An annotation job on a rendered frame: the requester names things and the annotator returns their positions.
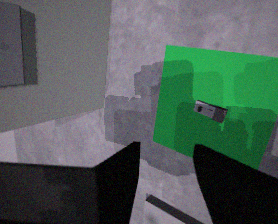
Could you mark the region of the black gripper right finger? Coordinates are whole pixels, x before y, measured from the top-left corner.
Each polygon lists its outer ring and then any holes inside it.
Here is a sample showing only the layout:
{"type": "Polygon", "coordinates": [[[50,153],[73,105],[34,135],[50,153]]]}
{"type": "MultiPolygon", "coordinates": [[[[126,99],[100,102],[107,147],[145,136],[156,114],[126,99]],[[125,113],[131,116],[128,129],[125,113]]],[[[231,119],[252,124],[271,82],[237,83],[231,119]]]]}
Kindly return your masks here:
{"type": "Polygon", "coordinates": [[[213,224],[278,224],[278,178],[201,144],[193,161],[213,224]]]}

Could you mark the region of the green translucent square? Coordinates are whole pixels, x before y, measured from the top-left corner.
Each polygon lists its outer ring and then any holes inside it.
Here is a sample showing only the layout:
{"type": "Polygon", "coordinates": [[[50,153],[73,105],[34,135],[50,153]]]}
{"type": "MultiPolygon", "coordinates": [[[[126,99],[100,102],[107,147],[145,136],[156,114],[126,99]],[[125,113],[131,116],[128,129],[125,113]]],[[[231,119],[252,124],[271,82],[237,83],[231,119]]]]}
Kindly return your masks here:
{"type": "Polygon", "coordinates": [[[258,170],[278,115],[278,58],[166,44],[153,141],[193,158],[196,144],[258,170]],[[222,123],[196,100],[228,109],[222,123]]]}

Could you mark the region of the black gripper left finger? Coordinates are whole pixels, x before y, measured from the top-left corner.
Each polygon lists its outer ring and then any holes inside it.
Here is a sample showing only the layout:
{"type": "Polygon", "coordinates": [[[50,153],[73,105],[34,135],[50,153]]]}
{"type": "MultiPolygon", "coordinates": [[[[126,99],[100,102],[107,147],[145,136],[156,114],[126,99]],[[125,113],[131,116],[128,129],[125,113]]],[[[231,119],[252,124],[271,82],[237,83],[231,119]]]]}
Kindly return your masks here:
{"type": "Polygon", "coordinates": [[[93,168],[0,162],[0,219],[39,224],[129,224],[140,142],[93,168]]]}

